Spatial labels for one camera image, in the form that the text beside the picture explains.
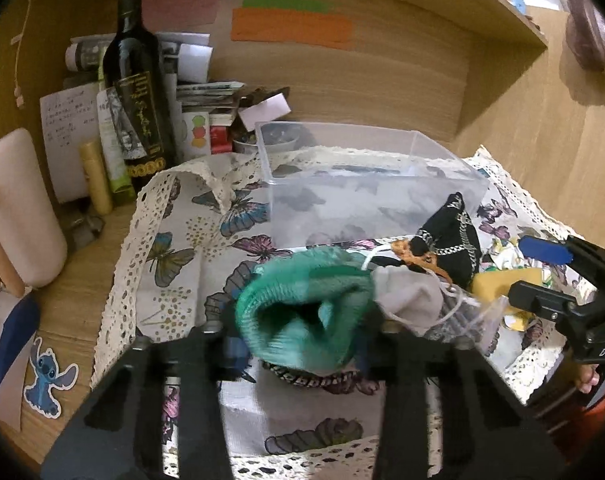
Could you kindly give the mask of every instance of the human hand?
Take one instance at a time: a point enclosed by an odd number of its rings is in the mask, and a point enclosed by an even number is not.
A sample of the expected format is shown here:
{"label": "human hand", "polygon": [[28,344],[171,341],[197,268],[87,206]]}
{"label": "human hand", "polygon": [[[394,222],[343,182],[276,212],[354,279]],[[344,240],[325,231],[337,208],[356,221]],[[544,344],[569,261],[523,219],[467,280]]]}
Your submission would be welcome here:
{"label": "human hand", "polygon": [[591,388],[596,386],[600,381],[600,375],[595,369],[598,365],[579,365],[576,371],[575,379],[573,384],[578,391],[583,394],[591,392]]}

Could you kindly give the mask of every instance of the clear plastic container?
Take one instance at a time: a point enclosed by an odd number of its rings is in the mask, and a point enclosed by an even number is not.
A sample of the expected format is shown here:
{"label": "clear plastic container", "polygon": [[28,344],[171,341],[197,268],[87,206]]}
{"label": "clear plastic container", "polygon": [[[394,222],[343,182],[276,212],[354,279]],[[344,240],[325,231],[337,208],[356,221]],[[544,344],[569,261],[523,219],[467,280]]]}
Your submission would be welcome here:
{"label": "clear plastic container", "polygon": [[[416,131],[276,121],[257,124],[256,136],[278,248],[415,234],[451,193],[474,214],[489,187]],[[294,138],[293,151],[268,153]]]}

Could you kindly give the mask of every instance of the sticker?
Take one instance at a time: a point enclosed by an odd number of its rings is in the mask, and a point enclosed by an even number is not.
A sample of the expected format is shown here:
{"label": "sticker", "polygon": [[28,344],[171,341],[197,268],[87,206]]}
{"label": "sticker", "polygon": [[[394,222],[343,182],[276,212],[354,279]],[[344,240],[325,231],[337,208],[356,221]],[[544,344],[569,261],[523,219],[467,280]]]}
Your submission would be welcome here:
{"label": "sticker", "polygon": [[353,22],[341,14],[259,7],[233,9],[231,41],[293,41],[349,50],[352,35]]}
{"label": "sticker", "polygon": [[219,4],[220,0],[142,0],[144,26],[152,32],[198,30],[216,20]]}
{"label": "sticker", "polygon": [[40,353],[42,338],[37,337],[31,347],[29,362],[34,369],[36,380],[31,386],[26,386],[23,392],[26,402],[36,412],[47,418],[58,418],[60,402],[52,395],[52,389],[71,390],[78,378],[78,365],[71,364],[63,373],[58,373],[58,361],[54,351],[48,348]]}
{"label": "sticker", "polygon": [[260,7],[262,9],[308,10],[309,12],[327,13],[330,5],[321,0],[242,0],[243,7]]}

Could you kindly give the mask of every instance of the pink card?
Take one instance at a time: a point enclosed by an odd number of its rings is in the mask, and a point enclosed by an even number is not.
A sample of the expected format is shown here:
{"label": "pink card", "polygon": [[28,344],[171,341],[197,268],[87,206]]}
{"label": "pink card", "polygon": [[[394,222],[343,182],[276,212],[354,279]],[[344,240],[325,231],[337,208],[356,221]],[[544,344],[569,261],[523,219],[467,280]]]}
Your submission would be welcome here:
{"label": "pink card", "polygon": [[219,0],[142,0],[144,24],[152,32],[193,32],[213,23]]}

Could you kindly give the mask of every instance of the wine bottle label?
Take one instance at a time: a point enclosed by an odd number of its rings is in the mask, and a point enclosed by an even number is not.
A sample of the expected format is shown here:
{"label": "wine bottle label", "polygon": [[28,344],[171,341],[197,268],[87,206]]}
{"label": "wine bottle label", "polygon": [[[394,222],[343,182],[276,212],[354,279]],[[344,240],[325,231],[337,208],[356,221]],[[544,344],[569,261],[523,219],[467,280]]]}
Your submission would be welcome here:
{"label": "wine bottle label", "polygon": [[147,156],[147,152],[140,139],[138,139],[138,134],[135,132],[127,113],[124,111],[122,102],[118,97],[118,92],[116,92],[115,88],[111,87],[106,89],[106,95],[109,99],[109,110],[114,120],[116,135],[122,148],[122,158],[124,160],[144,158]]}
{"label": "wine bottle label", "polygon": [[114,120],[116,132],[121,139],[126,160],[153,156],[162,151],[158,121],[153,103],[153,89],[149,72],[141,72],[114,84],[120,106],[112,103],[112,115],[118,112],[119,121]]}
{"label": "wine bottle label", "polygon": [[135,164],[134,166],[127,166],[127,173],[131,178],[137,176],[147,176],[156,174],[158,171],[162,171],[167,167],[167,161],[163,157],[158,157],[155,160],[144,162],[142,164]]}

